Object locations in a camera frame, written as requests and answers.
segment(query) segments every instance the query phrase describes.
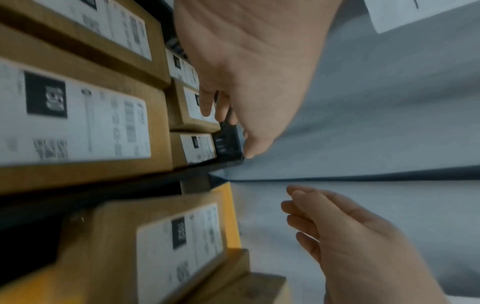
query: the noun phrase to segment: fingernail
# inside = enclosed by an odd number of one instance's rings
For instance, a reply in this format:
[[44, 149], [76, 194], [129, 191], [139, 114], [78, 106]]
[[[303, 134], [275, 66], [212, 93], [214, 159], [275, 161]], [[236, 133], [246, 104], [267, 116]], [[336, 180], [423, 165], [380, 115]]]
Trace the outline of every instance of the fingernail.
[[301, 190], [295, 190], [292, 194], [291, 194], [291, 197], [293, 198], [294, 196], [298, 197], [298, 196], [302, 196], [304, 195], [305, 192], [301, 191]]

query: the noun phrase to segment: white sticker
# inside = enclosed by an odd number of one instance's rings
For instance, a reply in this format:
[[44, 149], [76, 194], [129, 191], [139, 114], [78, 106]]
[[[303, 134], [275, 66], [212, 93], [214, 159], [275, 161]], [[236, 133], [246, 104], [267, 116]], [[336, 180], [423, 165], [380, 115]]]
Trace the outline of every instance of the white sticker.
[[224, 250], [216, 203], [136, 231], [139, 304], [158, 304]]
[[152, 60], [145, 22], [114, 0], [35, 0], [95, 33]]
[[166, 59], [171, 77], [180, 79], [197, 90], [200, 89], [199, 76], [191, 64], [169, 49], [166, 49]]
[[215, 103], [212, 104], [210, 116], [205, 117], [200, 111], [200, 96], [198, 92], [187, 87], [183, 88], [183, 92], [185, 93], [186, 107], [188, 108], [188, 115], [190, 115], [190, 117], [215, 124], [219, 123], [215, 119]]
[[215, 148], [210, 134], [180, 135], [181, 145], [189, 164], [198, 164], [215, 158]]
[[450, 11], [478, 0], [365, 0], [378, 33]]
[[143, 100], [0, 59], [0, 166], [150, 158]]

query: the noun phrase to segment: skin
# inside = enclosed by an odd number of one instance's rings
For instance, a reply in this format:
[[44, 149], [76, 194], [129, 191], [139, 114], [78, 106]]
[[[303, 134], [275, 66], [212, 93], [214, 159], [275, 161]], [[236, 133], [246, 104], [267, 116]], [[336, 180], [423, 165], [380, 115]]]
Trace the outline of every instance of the skin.
[[204, 116], [245, 129], [244, 154], [264, 153], [312, 80], [341, 0], [177, 0], [178, 38], [200, 81]]
[[328, 304], [447, 304], [422, 257], [393, 224], [327, 190], [289, 186], [281, 204], [326, 276]]

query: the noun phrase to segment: hand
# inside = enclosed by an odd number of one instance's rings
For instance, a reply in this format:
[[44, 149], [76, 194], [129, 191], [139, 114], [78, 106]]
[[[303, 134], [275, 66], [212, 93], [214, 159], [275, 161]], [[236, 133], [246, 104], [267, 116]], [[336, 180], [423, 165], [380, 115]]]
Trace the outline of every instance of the hand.
[[177, 0], [175, 27], [200, 81], [204, 116], [245, 129], [263, 153], [303, 101], [341, 0]]
[[447, 304], [418, 252], [390, 222], [340, 194], [290, 186], [281, 204], [326, 276], [329, 304]]

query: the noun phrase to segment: gray surface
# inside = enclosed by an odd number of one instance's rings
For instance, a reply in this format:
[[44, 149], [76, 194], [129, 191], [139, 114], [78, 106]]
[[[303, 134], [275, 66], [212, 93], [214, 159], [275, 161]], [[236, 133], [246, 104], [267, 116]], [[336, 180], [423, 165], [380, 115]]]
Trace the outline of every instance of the gray surface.
[[379, 35], [363, 0], [345, 0], [291, 126], [226, 178], [479, 165], [479, 16], [480, 2]]
[[[397, 225], [445, 292], [480, 297], [480, 182], [310, 183], [345, 194]], [[319, 303], [325, 277], [295, 240], [280, 202], [282, 182], [233, 183], [242, 245], [253, 271], [285, 275], [294, 303]]]

